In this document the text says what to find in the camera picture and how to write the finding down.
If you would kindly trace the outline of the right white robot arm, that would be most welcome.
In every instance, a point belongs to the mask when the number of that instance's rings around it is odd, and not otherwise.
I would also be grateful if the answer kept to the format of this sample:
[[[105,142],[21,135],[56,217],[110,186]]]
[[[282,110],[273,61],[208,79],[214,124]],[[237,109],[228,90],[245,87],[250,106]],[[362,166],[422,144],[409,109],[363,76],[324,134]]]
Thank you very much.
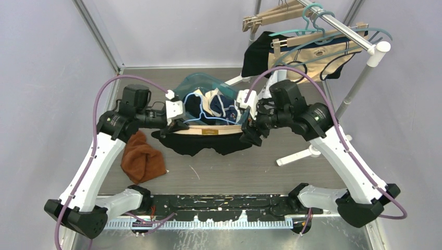
[[[241,91],[237,97],[244,110],[241,141],[260,146],[271,129],[290,128],[324,156],[345,184],[328,189],[301,183],[289,193],[290,209],[296,214],[308,208],[338,213],[349,225],[360,228],[378,218],[399,187],[381,180],[355,152],[341,126],[323,103],[309,105],[298,86],[283,80],[270,87],[273,107],[258,103],[256,91]]]

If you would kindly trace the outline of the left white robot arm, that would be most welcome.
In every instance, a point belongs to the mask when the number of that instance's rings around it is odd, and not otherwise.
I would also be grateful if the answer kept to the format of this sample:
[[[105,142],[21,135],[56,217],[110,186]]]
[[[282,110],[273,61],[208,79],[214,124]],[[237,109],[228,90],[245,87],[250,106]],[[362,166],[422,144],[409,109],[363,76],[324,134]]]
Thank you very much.
[[[113,110],[99,117],[88,156],[75,177],[58,199],[49,199],[44,211],[59,225],[89,239],[98,237],[106,224],[130,211],[140,215],[150,212],[151,192],[131,185],[121,193],[97,200],[98,192],[116,157],[130,137],[141,128],[164,129],[184,113],[183,102],[172,90],[161,110],[149,106],[151,91],[147,86],[131,84]]]

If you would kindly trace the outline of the light blue wire hanger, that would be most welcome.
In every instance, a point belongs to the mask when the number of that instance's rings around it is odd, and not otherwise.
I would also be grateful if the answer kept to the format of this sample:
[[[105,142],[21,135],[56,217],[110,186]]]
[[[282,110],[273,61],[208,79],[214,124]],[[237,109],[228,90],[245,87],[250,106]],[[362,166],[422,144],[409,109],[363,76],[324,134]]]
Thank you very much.
[[[209,126],[238,125],[242,116],[237,102],[221,93],[201,91],[189,93],[183,99],[186,122]]]

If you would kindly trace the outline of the black underwear beige waistband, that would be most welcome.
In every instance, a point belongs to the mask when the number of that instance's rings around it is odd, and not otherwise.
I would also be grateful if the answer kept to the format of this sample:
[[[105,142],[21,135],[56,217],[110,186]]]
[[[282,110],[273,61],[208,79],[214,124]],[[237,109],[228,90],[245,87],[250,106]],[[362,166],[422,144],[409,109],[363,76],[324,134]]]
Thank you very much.
[[[232,126],[190,126],[188,130],[162,133],[160,130],[151,136],[166,148],[179,155],[195,156],[203,149],[213,149],[220,155],[251,148],[253,145],[240,140],[243,132],[239,125]]]

